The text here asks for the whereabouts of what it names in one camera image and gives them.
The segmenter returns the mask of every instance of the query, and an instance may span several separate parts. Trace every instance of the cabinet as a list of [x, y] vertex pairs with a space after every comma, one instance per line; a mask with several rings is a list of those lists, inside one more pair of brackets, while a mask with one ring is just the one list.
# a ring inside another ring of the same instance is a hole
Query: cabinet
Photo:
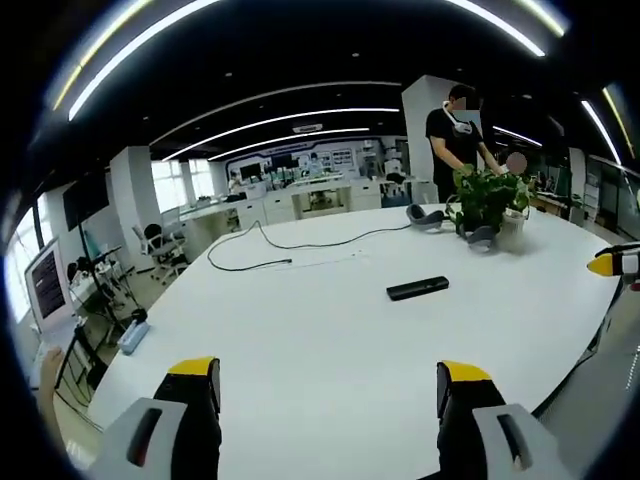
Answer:
[[272, 194], [264, 199], [264, 211], [268, 225], [293, 222], [296, 219], [293, 198], [290, 194]]
[[382, 208], [380, 198], [380, 186], [376, 182], [352, 182], [351, 183], [351, 211], [375, 210]]
[[267, 217], [264, 213], [264, 207], [262, 200], [251, 200], [238, 205], [236, 207], [238, 212], [238, 220], [240, 221], [240, 228], [247, 230], [258, 220], [261, 225], [267, 225]]

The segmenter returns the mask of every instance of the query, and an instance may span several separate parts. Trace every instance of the ceiling light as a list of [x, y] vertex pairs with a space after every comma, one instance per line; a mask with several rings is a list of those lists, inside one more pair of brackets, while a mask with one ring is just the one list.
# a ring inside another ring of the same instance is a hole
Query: ceiling light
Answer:
[[533, 0], [516, 0], [520, 3], [524, 8], [529, 10], [533, 15], [538, 17], [538, 19], [544, 23], [549, 30], [555, 33], [558, 37], [564, 35], [565, 29], [558, 23], [558, 21], [551, 16], [549, 12], [547, 12], [542, 6]]
[[217, 160], [218, 158], [231, 155], [233, 153], [242, 152], [243, 150], [249, 150], [250, 148], [261, 147], [262, 145], [268, 145], [270, 143], [284, 142], [285, 140], [294, 140], [296, 138], [311, 137], [315, 135], [329, 135], [332, 133], [350, 133], [350, 132], [368, 132], [368, 128], [343, 128], [342, 130], [326, 130], [324, 132], [311, 132], [301, 133], [299, 135], [291, 135], [289, 137], [274, 138], [273, 140], [267, 140], [266, 142], [254, 143], [253, 145], [247, 145], [246, 147], [236, 148], [235, 150], [229, 150], [228, 152], [221, 153], [215, 157], [211, 157], [208, 160]]
[[589, 102], [587, 102], [586, 100], [583, 100], [581, 103], [584, 109], [587, 111], [587, 113], [591, 116], [591, 120], [593, 120], [593, 123], [595, 123], [596, 126], [598, 127], [598, 130], [600, 130], [600, 134], [603, 136], [604, 140], [607, 142], [607, 145], [609, 145], [609, 149], [613, 154], [613, 158], [615, 158], [618, 165], [622, 166], [622, 162], [620, 161], [620, 156], [618, 155], [618, 152], [616, 151], [616, 147], [613, 145], [613, 142], [611, 141], [611, 137], [607, 133], [606, 128], [604, 128], [604, 124], [602, 123], [602, 120], [600, 120], [600, 117], [598, 117], [598, 114], [596, 113], [596, 111], [593, 109], [593, 107]]
[[76, 99], [75, 103], [71, 107], [71, 110], [69, 111], [69, 121], [73, 120], [73, 118], [77, 115], [85, 102], [89, 99], [91, 94], [96, 90], [96, 88], [98, 88], [98, 86], [104, 81], [104, 79], [107, 78], [109, 74], [113, 72], [118, 67], [118, 65], [120, 65], [129, 55], [131, 55], [147, 41], [151, 40], [157, 34], [170, 27], [174, 23], [219, 1], [220, 0], [195, 0], [185, 5], [184, 7], [179, 8], [175, 12], [167, 15], [159, 22], [154, 23], [144, 32], [134, 38], [114, 57], [112, 57], [111, 60], [109, 60], [107, 64], [102, 67], [102, 70], [100, 70], [98, 74], [93, 78], [93, 80], [91, 80], [85, 87], [85, 89]]
[[217, 140], [218, 138], [226, 137], [227, 135], [231, 135], [232, 133], [237, 133], [237, 132], [241, 132], [242, 130], [247, 130], [249, 128], [259, 127], [261, 125], [267, 125], [269, 123], [274, 123], [274, 122], [281, 122], [283, 120], [291, 120], [293, 118], [308, 117], [312, 115], [327, 115], [330, 113], [353, 113], [353, 112], [398, 113], [400, 112], [400, 110], [397, 108], [339, 108], [335, 110], [319, 110], [316, 112], [296, 113], [294, 115], [285, 115], [284, 117], [270, 118], [269, 120], [262, 120], [261, 122], [251, 123], [243, 127], [238, 127], [238, 128], [234, 128], [233, 130], [228, 130], [226, 132], [219, 133], [218, 135], [214, 135], [213, 137], [205, 138], [204, 140], [201, 140], [197, 143], [194, 143], [193, 145], [189, 145], [188, 147], [183, 148], [179, 152], [169, 155], [168, 157], [164, 158], [162, 161], [164, 162], [166, 160], [171, 160], [172, 158], [177, 157], [178, 155], [181, 155], [184, 152], [187, 152], [193, 148], [199, 147], [200, 145], [209, 143], [213, 140]]
[[504, 128], [496, 127], [496, 126], [494, 126], [493, 129], [497, 130], [498, 132], [502, 132], [502, 133], [506, 133], [507, 135], [511, 135], [512, 137], [519, 138], [520, 140], [524, 140], [525, 142], [529, 142], [529, 143], [535, 145], [536, 147], [541, 147], [542, 146], [542, 144], [540, 142], [536, 142], [535, 140], [531, 140], [530, 138], [527, 138], [524, 135], [520, 135], [519, 133], [514, 133], [514, 132], [511, 132], [511, 131], [506, 130]]
[[89, 63], [89, 60], [93, 58], [100, 47], [102, 47], [102, 45], [104, 45], [104, 43], [109, 40], [109, 37], [111, 37], [111, 35], [113, 35], [116, 30], [124, 25], [127, 20], [138, 13], [138, 11], [140, 11], [150, 1], [151, 0], [138, 0], [137, 2], [133, 3], [129, 8], [122, 12], [122, 14], [118, 18], [116, 18], [116, 20], [111, 25], [109, 25], [109, 27], [107, 27], [104, 32], [102, 32], [102, 35], [100, 35], [95, 42], [93, 42], [93, 44], [80, 59], [78, 66], [73, 70], [73, 72], [67, 79], [64, 87], [62, 87], [62, 91], [60, 92], [60, 95], [58, 96], [58, 99], [53, 106], [54, 110], [57, 110], [57, 108], [60, 106], [62, 100], [64, 100], [65, 95], [69, 92], [71, 85], [73, 85], [73, 83], [76, 81], [76, 78], [78, 78], [78, 75], [80, 75], [82, 69], [87, 65], [87, 63]]
[[620, 117], [620, 113], [616, 108], [616, 104], [613, 103], [613, 98], [609, 94], [609, 91], [607, 90], [606, 87], [602, 89], [602, 93], [604, 93], [604, 97], [607, 99], [607, 102], [609, 102], [609, 106], [611, 107], [611, 110], [613, 110], [613, 114], [616, 117], [616, 120], [618, 121], [618, 125], [620, 125], [620, 130], [622, 130], [622, 134], [624, 135], [624, 140], [627, 142], [627, 147], [631, 152], [631, 158], [635, 159], [636, 154], [633, 151], [633, 144], [631, 143], [631, 139], [629, 139], [629, 134], [627, 133], [627, 129], [624, 128], [624, 123], [622, 122], [622, 117]]
[[538, 47], [535, 43], [525, 37], [521, 32], [513, 28], [507, 22], [502, 20], [499, 17], [496, 17], [493, 13], [485, 10], [482, 7], [479, 7], [475, 3], [471, 3], [467, 0], [446, 0], [449, 3], [453, 3], [458, 7], [464, 8], [465, 10], [478, 15], [479, 17], [484, 18], [486, 21], [493, 23], [496, 27], [508, 33], [513, 38], [515, 38], [518, 42], [524, 45], [531, 53], [533, 53], [536, 57], [544, 57], [546, 54], [542, 51], [540, 47]]

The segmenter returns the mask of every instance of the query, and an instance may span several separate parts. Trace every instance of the office chair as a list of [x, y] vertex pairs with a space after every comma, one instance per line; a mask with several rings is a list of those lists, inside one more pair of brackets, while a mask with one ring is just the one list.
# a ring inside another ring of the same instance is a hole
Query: office chair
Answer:
[[151, 278], [160, 280], [162, 285], [166, 285], [171, 275], [178, 277], [182, 270], [187, 269], [189, 263], [182, 250], [185, 240], [178, 238], [178, 232], [167, 235], [162, 227], [155, 223], [148, 225], [144, 231], [141, 231], [138, 226], [132, 229], [140, 240], [141, 253], [150, 256], [155, 264]]

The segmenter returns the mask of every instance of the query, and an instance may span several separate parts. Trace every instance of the hand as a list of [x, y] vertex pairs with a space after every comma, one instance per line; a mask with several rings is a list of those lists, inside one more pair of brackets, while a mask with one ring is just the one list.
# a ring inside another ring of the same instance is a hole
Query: hand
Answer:
[[64, 353], [60, 347], [47, 352], [40, 368], [40, 392], [53, 397], [56, 388], [58, 369], [64, 360]]

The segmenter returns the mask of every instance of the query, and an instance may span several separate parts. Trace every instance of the round table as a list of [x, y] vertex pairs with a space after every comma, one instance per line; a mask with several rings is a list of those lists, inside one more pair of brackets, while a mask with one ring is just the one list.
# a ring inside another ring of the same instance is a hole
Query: round table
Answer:
[[[428, 205], [427, 211], [442, 206]], [[408, 223], [404, 208], [265, 227], [278, 244], [328, 243]], [[89, 407], [107, 426], [152, 397], [175, 363], [221, 359], [220, 478], [416, 479], [438, 470], [436, 363], [487, 371], [535, 409], [596, 333], [617, 279], [590, 273], [606, 242], [537, 211], [522, 254], [477, 253], [452, 226], [331, 248], [279, 250], [258, 229], [206, 252], [149, 311]], [[386, 288], [444, 275], [447, 290], [391, 302]]]

